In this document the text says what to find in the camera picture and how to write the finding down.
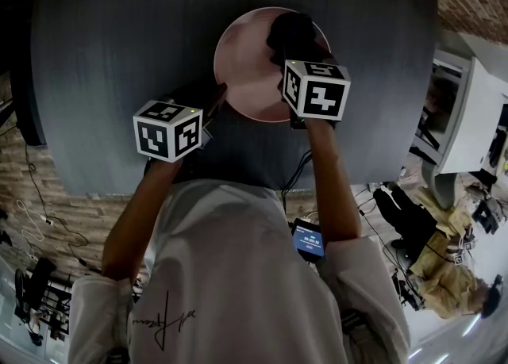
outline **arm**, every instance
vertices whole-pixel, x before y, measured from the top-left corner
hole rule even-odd
[[[134,282],[160,207],[180,165],[180,161],[157,161],[150,167],[106,240],[102,253],[104,277],[115,281],[130,278]]]
[[[378,239],[329,243],[325,253],[317,268],[337,299],[349,362],[407,363],[409,328]],[[366,322],[353,320],[349,309]]]
[[[442,286],[439,279],[423,281],[418,292],[425,299],[425,307],[432,309],[442,319],[451,319],[460,314],[459,301]]]
[[[349,188],[337,138],[321,119],[306,119],[309,132],[317,211],[325,246],[328,242],[356,239],[361,234],[360,214]]]

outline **yellow jacket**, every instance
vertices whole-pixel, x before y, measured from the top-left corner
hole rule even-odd
[[[471,223],[469,214],[461,209],[444,211],[426,188],[421,188],[417,199],[437,220],[437,228],[449,236],[464,236],[464,227]],[[446,261],[449,239],[435,232],[413,264],[411,271],[420,277],[418,292],[425,299],[426,308],[440,317],[449,319],[461,313],[476,312],[479,306],[470,303],[470,296],[478,283],[475,275],[465,266]]]

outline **black and white pattern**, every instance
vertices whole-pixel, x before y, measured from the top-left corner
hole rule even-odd
[[[178,113],[182,111],[183,107],[173,106],[167,103],[157,102],[146,109],[140,116],[148,117],[154,120],[170,121]]]
[[[286,92],[284,97],[288,100],[295,108],[298,107],[298,96],[300,95],[301,79],[296,75],[293,70],[286,67]]]
[[[326,78],[344,79],[337,65],[328,63],[304,63],[309,76],[325,76]]]
[[[152,155],[159,157],[168,157],[167,151],[167,129],[158,125],[149,125],[148,123],[137,122],[137,132],[139,134],[140,148]]]
[[[305,105],[306,115],[337,116],[341,107],[344,85],[327,82],[307,82]]]
[[[464,258],[462,257],[462,255],[456,255],[454,260],[456,266],[464,264]]]
[[[200,120],[201,117],[198,115],[175,126],[175,157],[179,157],[198,143]]]

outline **white cube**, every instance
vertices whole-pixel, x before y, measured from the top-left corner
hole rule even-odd
[[[201,109],[149,101],[133,117],[137,151],[173,163],[201,146]]]
[[[345,67],[286,61],[283,97],[299,117],[341,120],[350,86]]]

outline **white cable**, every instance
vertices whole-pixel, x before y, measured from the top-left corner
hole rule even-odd
[[[30,213],[35,213],[36,215],[38,215],[42,220],[46,220],[46,218],[44,216],[42,216],[40,213],[38,212],[35,212],[34,210],[30,210],[28,209],[25,204],[20,201],[19,199],[16,201],[16,204],[17,204],[17,207],[21,210],[24,210],[25,213],[26,213],[26,216],[29,217],[30,221],[33,223],[33,225],[37,228],[37,231],[39,232],[40,234],[40,238],[37,238],[35,237],[35,235],[33,235],[31,232],[28,232],[27,230],[25,229],[22,229],[21,230],[21,235],[23,236],[23,239],[25,240],[25,242],[28,244],[28,246],[30,247],[30,251],[32,252],[32,254],[30,254],[30,257],[33,258],[33,250],[32,250],[32,245],[29,243],[29,241],[26,239],[25,237],[25,234],[29,235],[29,236],[32,236],[36,241],[38,241],[39,243],[43,242],[44,241],[44,234],[42,234],[42,231],[40,230],[39,226],[37,225],[37,223],[35,221],[33,221],[32,217],[30,216],[29,212]]]
[[[311,212],[309,213],[307,216],[305,216],[306,219],[308,219],[309,217],[311,217],[312,215],[316,214],[318,211],[315,211],[315,212]]]

